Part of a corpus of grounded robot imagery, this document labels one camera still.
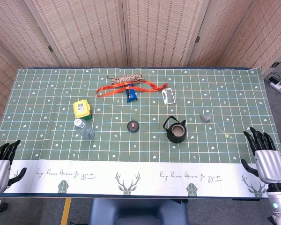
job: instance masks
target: table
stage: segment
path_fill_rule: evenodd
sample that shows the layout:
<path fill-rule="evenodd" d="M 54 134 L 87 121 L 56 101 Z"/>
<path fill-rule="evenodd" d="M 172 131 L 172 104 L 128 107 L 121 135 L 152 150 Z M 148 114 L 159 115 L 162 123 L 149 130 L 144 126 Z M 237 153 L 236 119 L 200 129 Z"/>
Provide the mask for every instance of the table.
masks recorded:
<path fill-rule="evenodd" d="M 107 75 L 135 73 L 158 86 L 167 82 L 176 104 L 164 105 L 161 92 L 137 91 L 131 103 L 125 92 L 96 97 L 110 85 Z M 73 102 L 81 99 L 91 105 L 92 141 L 74 130 Z M 204 124 L 202 114 L 212 121 Z M 169 115 L 186 120 L 180 144 L 162 128 Z M 138 132 L 127 130 L 131 120 Z M 260 68 L 20 69 L 0 146 L 21 139 L 11 176 L 23 167 L 27 173 L 3 196 L 264 197 L 266 187 L 240 164 L 254 162 L 243 135 L 251 126 L 268 132 L 281 153 Z"/>

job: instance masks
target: yellow tape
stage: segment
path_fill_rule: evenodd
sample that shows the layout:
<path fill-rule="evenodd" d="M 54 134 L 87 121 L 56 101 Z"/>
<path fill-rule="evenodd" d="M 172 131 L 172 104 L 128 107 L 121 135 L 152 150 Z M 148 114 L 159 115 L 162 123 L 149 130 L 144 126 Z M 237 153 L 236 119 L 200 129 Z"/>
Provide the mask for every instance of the yellow tape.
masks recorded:
<path fill-rule="evenodd" d="M 71 200 L 72 200 L 71 198 L 66 198 L 64 212 L 62 213 L 60 225 L 67 225 L 67 218 L 70 212 Z"/>

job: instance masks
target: power strip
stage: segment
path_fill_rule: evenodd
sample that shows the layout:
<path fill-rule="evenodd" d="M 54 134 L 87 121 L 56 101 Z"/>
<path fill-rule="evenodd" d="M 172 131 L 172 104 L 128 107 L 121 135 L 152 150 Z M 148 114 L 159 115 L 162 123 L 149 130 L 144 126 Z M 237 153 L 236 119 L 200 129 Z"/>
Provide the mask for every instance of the power strip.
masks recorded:
<path fill-rule="evenodd" d="M 274 77 L 269 78 L 269 81 L 271 82 L 270 85 L 281 93 L 281 82 Z"/>

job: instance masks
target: green grid tablecloth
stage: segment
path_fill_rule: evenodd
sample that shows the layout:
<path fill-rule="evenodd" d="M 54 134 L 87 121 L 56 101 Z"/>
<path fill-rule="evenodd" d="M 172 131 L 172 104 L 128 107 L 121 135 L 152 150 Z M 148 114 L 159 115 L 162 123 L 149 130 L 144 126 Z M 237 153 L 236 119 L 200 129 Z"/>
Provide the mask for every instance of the green grid tablecloth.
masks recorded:
<path fill-rule="evenodd" d="M 141 73 L 158 86 L 167 82 L 176 104 L 164 105 L 161 92 L 96 97 L 110 85 L 106 75 Z M 148 88 L 144 83 L 136 84 Z M 73 102 L 87 99 L 92 141 L 74 130 Z M 204 124 L 201 114 L 214 122 Z M 184 142 L 169 142 L 162 128 L 169 115 L 186 120 Z M 127 130 L 136 120 L 138 132 Z M 243 131 L 268 132 L 281 151 L 261 69 L 21 69 L 0 124 L 0 146 L 21 139 L 16 160 L 90 160 L 134 162 L 254 162 Z"/>

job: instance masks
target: black round lid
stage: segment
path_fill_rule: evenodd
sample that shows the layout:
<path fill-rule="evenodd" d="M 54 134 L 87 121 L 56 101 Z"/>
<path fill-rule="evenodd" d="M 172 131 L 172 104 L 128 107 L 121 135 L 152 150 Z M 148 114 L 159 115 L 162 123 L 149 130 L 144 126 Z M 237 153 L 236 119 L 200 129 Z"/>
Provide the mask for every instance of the black round lid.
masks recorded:
<path fill-rule="evenodd" d="M 138 131 L 139 128 L 140 128 L 140 125 L 138 122 L 136 122 L 135 120 L 132 120 L 130 121 L 128 124 L 127 124 L 127 128 L 129 131 L 131 132 L 135 132 L 135 131 Z"/>

